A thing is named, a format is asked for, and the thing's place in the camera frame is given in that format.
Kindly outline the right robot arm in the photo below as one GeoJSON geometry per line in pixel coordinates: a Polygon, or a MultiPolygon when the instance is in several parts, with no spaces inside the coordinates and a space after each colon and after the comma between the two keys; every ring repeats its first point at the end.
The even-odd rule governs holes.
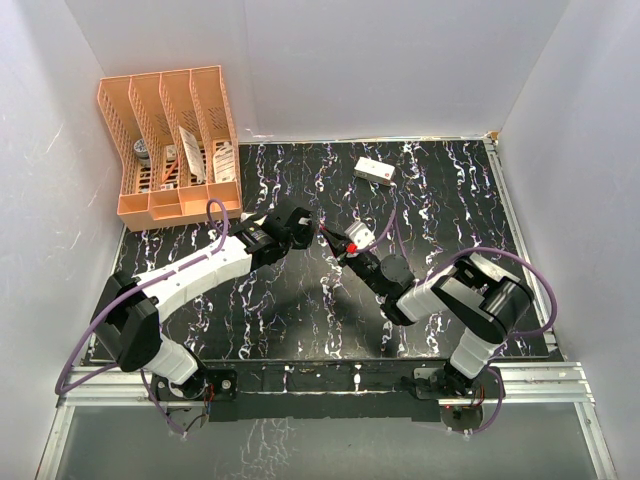
{"type": "Polygon", "coordinates": [[[320,229],[332,254],[371,291],[383,299],[385,317],[399,326],[412,326],[448,311],[465,326],[452,355],[430,377],[417,382],[422,391],[466,397],[478,389],[481,373],[495,350],[514,332],[534,303],[527,283],[478,251],[460,253],[446,268],[417,280],[402,255],[379,258],[354,234],[320,229]]]}

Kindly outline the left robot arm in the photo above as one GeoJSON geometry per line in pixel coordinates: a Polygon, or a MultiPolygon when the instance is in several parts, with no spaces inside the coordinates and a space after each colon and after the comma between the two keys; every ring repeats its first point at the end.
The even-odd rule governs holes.
{"type": "Polygon", "coordinates": [[[168,338],[161,325],[196,297],[308,248],[313,214],[291,199],[252,214],[195,253],[135,277],[109,277],[94,318],[94,333],[123,372],[141,370],[165,379],[182,397],[201,396],[207,368],[193,351],[168,338]]]}

